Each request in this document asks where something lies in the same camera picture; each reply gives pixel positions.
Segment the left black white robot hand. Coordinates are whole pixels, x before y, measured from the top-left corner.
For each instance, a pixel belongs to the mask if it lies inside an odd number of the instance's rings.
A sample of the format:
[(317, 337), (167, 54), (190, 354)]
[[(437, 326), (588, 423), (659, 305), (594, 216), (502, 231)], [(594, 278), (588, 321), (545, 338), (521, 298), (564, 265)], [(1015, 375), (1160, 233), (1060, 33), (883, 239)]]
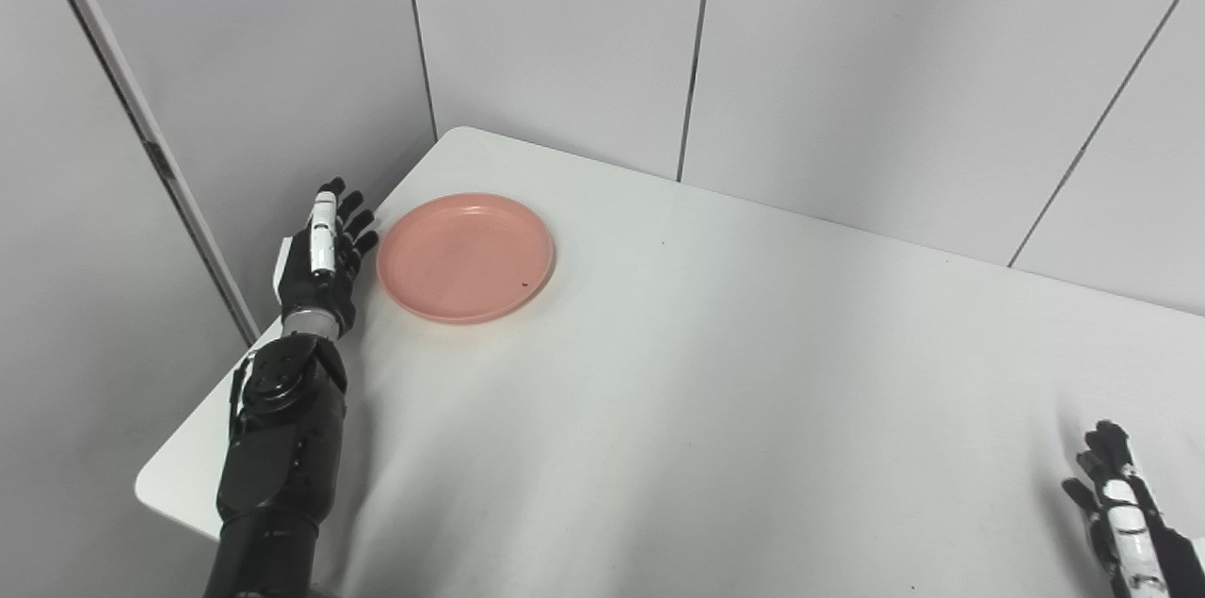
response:
[(353, 289), (378, 246), (378, 221), (343, 177), (315, 194), (304, 225), (284, 238), (274, 270), (282, 332), (337, 341), (355, 323)]

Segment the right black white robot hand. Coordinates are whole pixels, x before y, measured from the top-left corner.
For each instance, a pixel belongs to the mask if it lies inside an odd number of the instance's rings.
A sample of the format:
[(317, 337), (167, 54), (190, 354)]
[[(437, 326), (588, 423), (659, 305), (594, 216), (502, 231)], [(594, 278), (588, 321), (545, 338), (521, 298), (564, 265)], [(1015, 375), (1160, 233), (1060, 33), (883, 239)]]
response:
[(1101, 420), (1075, 455), (1084, 477), (1063, 479), (1064, 494), (1084, 516), (1091, 551), (1113, 597), (1201, 597), (1203, 539), (1166, 524), (1148, 479), (1133, 457), (1128, 432)]

